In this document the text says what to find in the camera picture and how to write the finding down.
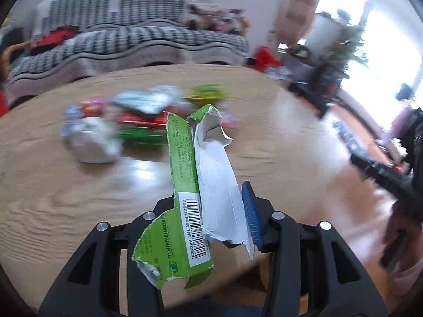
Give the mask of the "white paper ball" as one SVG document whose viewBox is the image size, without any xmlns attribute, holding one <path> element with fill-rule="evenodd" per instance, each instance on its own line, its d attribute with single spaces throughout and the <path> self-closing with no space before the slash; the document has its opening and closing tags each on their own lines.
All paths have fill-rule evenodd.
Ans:
<svg viewBox="0 0 423 317">
<path fill-rule="evenodd" d="M 84 117 L 66 122 L 61 136 L 80 163 L 115 162 L 123 151 L 123 141 L 116 127 L 100 117 Z"/>
</svg>

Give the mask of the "black wooden chair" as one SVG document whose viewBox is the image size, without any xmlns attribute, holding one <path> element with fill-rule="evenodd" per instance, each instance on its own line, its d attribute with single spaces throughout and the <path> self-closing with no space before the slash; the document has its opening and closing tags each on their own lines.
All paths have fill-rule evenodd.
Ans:
<svg viewBox="0 0 423 317">
<path fill-rule="evenodd" d="M 291 82 L 288 90 L 310 102 L 318 110 L 317 117 L 323 119 L 333 106 L 342 81 L 347 79 L 349 76 L 339 66 L 323 61 L 306 80 Z"/>
</svg>

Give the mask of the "torn dark green box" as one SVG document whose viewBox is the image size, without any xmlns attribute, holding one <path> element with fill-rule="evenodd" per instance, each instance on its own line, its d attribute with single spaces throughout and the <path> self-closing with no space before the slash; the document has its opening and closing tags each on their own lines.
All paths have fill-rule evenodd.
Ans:
<svg viewBox="0 0 423 317">
<path fill-rule="evenodd" d="M 125 126 L 119 130 L 119 135 L 125 142 L 136 144 L 161 145 L 167 143 L 167 133 L 165 129 Z"/>
</svg>

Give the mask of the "plush toys on sofa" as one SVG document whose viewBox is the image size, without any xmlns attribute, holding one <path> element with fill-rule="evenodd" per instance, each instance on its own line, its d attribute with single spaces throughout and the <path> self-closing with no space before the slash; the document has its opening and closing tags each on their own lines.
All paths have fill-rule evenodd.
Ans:
<svg viewBox="0 0 423 317">
<path fill-rule="evenodd" d="M 190 30 L 209 30 L 246 36 L 250 23 L 242 9 L 223 9 L 212 2 L 190 2 L 181 23 Z"/>
</svg>

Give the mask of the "foil candy wrapper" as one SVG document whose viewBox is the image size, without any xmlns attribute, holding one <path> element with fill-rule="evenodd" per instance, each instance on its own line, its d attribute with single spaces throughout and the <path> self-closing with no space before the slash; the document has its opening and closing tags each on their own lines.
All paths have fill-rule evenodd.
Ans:
<svg viewBox="0 0 423 317">
<path fill-rule="evenodd" d="M 65 124 L 60 131 L 60 136 L 63 138 L 70 137 L 75 131 L 75 125 L 83 116 L 80 105 L 67 105 L 65 107 Z"/>
</svg>

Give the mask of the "potted green plant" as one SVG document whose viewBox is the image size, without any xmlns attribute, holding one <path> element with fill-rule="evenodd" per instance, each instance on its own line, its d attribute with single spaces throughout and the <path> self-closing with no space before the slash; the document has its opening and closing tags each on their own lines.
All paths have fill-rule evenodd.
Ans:
<svg viewBox="0 0 423 317">
<path fill-rule="evenodd" d="M 330 49 L 330 61 L 341 70 L 347 70 L 351 61 L 367 65 L 368 59 L 362 49 L 364 28 L 361 25 L 347 26 L 339 33 Z"/>
</svg>

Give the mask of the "black white striped sofa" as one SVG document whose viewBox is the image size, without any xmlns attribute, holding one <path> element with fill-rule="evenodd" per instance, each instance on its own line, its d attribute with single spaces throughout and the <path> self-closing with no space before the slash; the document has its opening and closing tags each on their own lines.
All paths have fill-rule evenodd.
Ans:
<svg viewBox="0 0 423 317">
<path fill-rule="evenodd" d="M 29 49 L 5 64 L 7 105 L 86 77 L 154 64 L 245 64 L 246 36 L 190 30 L 181 23 L 190 2 L 215 0 L 44 0 L 31 7 Z M 59 26 L 79 32 L 60 46 L 32 56 L 31 47 Z"/>
</svg>

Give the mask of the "small pink doll toy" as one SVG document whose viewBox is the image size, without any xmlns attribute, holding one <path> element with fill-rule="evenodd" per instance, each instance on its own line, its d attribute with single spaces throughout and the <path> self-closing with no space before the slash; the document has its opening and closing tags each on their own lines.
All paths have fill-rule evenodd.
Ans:
<svg viewBox="0 0 423 317">
<path fill-rule="evenodd" d="M 98 95 L 80 101 L 80 110 L 83 117 L 102 117 L 105 113 L 105 106 L 106 101 Z"/>
</svg>

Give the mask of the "patterned curtain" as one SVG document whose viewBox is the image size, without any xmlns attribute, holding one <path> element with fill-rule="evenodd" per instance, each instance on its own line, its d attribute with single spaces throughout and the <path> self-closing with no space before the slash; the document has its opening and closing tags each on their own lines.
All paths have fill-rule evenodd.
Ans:
<svg viewBox="0 0 423 317">
<path fill-rule="evenodd" d="M 312 24 L 320 0 L 280 0 L 275 19 L 275 38 L 292 46 L 302 38 Z"/>
</svg>

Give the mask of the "red bag on floor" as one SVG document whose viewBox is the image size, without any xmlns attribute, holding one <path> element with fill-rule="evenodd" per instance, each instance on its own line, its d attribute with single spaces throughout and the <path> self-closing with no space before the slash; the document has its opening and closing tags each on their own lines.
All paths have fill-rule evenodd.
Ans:
<svg viewBox="0 0 423 317">
<path fill-rule="evenodd" d="M 267 46 L 261 46 L 255 53 L 255 69 L 259 72 L 265 72 L 268 68 L 277 68 L 280 66 L 280 60 L 276 59 Z"/>
</svg>

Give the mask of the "green popcorn snack bag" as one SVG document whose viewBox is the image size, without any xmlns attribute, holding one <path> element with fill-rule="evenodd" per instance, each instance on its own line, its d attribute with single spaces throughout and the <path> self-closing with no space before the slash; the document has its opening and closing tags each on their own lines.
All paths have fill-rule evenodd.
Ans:
<svg viewBox="0 0 423 317">
<path fill-rule="evenodd" d="M 221 85 L 206 84 L 193 87 L 184 99 L 201 107 L 207 104 L 214 105 L 224 100 L 226 97 L 227 93 Z"/>
</svg>

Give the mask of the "silver foil box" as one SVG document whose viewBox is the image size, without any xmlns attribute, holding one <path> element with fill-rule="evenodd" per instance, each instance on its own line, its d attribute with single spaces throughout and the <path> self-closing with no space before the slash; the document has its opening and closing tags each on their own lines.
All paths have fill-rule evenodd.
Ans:
<svg viewBox="0 0 423 317">
<path fill-rule="evenodd" d="M 181 90 L 178 87 L 158 85 L 147 90 L 119 93 L 110 103 L 144 115 L 158 115 L 180 96 Z"/>
</svg>

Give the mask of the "torn light green carton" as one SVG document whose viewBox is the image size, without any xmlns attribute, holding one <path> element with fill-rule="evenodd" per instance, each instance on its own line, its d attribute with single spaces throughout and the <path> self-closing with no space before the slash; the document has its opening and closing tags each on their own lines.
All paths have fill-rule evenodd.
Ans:
<svg viewBox="0 0 423 317">
<path fill-rule="evenodd" d="M 131 256 L 157 289 L 178 279 L 202 283 L 214 267 L 212 242 L 255 254 L 219 110 L 205 105 L 187 119 L 170 113 L 166 132 L 174 207 L 143 231 Z"/>
</svg>

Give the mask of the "red garment on sofa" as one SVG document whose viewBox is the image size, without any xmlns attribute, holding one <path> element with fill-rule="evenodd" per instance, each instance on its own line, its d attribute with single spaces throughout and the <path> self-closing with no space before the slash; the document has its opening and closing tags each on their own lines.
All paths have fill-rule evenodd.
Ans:
<svg viewBox="0 0 423 317">
<path fill-rule="evenodd" d="M 73 38 L 78 32 L 78 26 L 59 26 L 37 41 L 35 45 L 31 47 L 30 54 L 34 56 L 60 46 L 65 40 Z"/>
</svg>

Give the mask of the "red cardboard box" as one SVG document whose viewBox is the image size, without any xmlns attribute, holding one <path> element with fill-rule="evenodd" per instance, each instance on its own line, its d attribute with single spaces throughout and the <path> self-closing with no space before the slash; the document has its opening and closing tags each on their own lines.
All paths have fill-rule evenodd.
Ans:
<svg viewBox="0 0 423 317">
<path fill-rule="evenodd" d="M 153 129 L 164 129 L 167 124 L 168 113 L 178 113 L 178 107 L 171 105 L 156 116 L 143 117 L 136 115 L 133 112 L 122 112 L 114 121 L 118 124 L 135 126 L 135 127 L 149 127 Z"/>
</svg>

